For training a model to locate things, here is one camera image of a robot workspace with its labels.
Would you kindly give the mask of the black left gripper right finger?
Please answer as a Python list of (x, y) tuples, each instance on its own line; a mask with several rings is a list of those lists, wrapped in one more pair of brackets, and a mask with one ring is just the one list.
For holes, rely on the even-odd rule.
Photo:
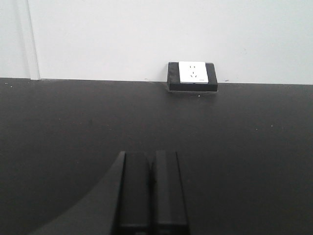
[(190, 234), (176, 152), (165, 150), (156, 152), (152, 162), (152, 179), (153, 234)]

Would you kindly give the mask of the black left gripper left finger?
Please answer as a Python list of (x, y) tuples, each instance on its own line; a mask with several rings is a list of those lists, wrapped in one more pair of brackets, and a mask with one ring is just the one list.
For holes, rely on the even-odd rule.
[(150, 165), (144, 153), (127, 152), (120, 198), (118, 234), (148, 235), (150, 225)]

